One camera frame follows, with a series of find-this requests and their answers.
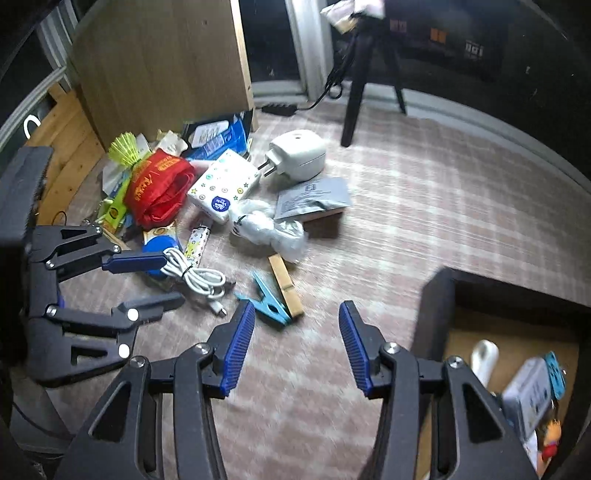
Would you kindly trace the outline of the blue round lid container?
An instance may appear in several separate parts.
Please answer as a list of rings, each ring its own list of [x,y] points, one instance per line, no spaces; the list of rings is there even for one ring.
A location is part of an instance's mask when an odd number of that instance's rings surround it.
[[[157,235],[150,238],[142,245],[142,251],[150,253],[163,252],[168,248],[179,248],[179,242],[175,237],[169,235]],[[163,280],[166,278],[166,275],[160,270],[148,270],[147,274],[156,280]]]

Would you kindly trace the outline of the light blue clothespin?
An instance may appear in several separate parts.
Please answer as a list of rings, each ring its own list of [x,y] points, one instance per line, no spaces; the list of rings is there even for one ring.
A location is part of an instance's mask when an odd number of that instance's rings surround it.
[[[290,314],[287,312],[286,307],[280,302],[273,292],[270,291],[270,287],[266,285],[262,277],[256,272],[252,271],[252,280],[256,283],[256,287],[259,290],[259,296],[256,299],[249,298],[242,293],[235,292],[235,297],[238,300],[248,300],[252,302],[254,309],[266,318],[269,318],[280,326],[287,326],[291,322]]]

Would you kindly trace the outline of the white shoehorn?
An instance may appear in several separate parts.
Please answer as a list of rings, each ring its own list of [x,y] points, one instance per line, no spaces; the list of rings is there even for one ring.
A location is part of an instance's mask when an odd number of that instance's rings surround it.
[[[470,364],[484,387],[488,386],[498,360],[499,348],[494,342],[483,339],[474,346]]]

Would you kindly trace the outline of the grey clear card box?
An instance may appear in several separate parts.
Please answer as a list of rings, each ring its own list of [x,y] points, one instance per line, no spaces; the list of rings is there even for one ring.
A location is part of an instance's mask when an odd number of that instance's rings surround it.
[[[552,391],[542,357],[525,361],[501,395],[503,413],[518,438],[529,439],[548,410]]]

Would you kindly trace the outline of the orange head toy figure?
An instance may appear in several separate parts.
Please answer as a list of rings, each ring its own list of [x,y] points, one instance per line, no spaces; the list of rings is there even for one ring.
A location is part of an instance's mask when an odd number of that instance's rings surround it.
[[[541,478],[550,461],[557,455],[562,436],[562,425],[558,419],[552,419],[546,426],[544,439],[538,451],[537,474]]]

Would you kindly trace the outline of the green yellow packet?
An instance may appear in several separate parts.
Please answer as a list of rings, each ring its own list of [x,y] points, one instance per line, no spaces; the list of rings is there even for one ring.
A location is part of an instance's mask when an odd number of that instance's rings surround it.
[[[124,171],[99,208],[98,224],[111,234],[115,234],[119,230],[126,215],[127,207],[124,199],[129,182],[130,172]]]

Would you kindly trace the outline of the red fabric bag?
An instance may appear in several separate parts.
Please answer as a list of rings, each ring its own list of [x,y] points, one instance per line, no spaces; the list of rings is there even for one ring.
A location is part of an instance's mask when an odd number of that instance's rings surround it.
[[[195,181],[188,161],[157,149],[133,167],[124,204],[143,230],[169,225]]]

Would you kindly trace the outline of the wooden clothespin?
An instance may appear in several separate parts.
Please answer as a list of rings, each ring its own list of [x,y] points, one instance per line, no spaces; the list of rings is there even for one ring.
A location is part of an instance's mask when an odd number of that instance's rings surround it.
[[[277,287],[280,289],[280,294],[283,296],[284,305],[286,305],[290,317],[297,318],[303,316],[304,306],[294,286],[294,281],[287,271],[287,265],[284,263],[283,257],[280,254],[274,254],[269,257],[269,262],[273,276],[276,278]]]

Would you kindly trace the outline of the black storage box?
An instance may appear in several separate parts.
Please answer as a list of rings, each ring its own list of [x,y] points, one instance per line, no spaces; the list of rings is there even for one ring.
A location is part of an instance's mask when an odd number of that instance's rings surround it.
[[[522,364],[549,351],[566,371],[560,403],[562,436],[545,478],[590,476],[590,309],[586,305],[477,274],[444,267],[422,288],[415,356],[470,359],[475,345],[495,343],[499,359],[489,387],[502,391]]]

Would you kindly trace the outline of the yellow green shuttlecock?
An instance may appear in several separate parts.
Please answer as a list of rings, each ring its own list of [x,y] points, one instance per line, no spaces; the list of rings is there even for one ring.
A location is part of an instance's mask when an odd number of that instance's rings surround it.
[[[118,135],[109,145],[107,156],[125,168],[133,167],[141,159],[135,136],[131,132]]]

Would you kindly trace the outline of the white tissue packet blue logo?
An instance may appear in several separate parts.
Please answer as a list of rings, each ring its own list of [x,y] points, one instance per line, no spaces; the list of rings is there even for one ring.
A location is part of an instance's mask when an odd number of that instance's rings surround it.
[[[189,188],[188,200],[211,220],[224,224],[229,209],[259,183],[260,171],[245,157],[226,150]]]

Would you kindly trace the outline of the white crumpled plastic bag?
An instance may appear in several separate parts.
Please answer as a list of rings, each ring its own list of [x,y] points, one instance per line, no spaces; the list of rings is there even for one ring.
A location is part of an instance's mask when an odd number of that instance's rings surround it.
[[[229,208],[232,232],[252,245],[270,247],[290,263],[304,258],[308,234],[297,220],[277,221],[274,209],[263,200],[246,199]]]

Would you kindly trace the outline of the grey plastic mailer bag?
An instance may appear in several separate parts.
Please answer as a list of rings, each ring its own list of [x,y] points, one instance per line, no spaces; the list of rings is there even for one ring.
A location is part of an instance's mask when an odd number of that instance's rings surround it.
[[[351,205],[352,200],[345,179],[312,179],[280,191],[274,219],[307,222],[342,213]]]

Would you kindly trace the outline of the wooden cabinet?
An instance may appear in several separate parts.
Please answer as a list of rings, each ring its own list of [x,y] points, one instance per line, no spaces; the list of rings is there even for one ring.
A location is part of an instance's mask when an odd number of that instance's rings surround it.
[[[236,1],[98,1],[70,59],[103,145],[254,107]]]

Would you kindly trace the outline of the white power adapter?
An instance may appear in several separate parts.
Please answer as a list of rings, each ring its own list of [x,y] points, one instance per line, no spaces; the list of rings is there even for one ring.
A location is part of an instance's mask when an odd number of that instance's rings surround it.
[[[294,182],[311,180],[325,168],[325,140],[311,130],[293,130],[270,141],[264,162],[257,169],[263,176],[276,173]]]

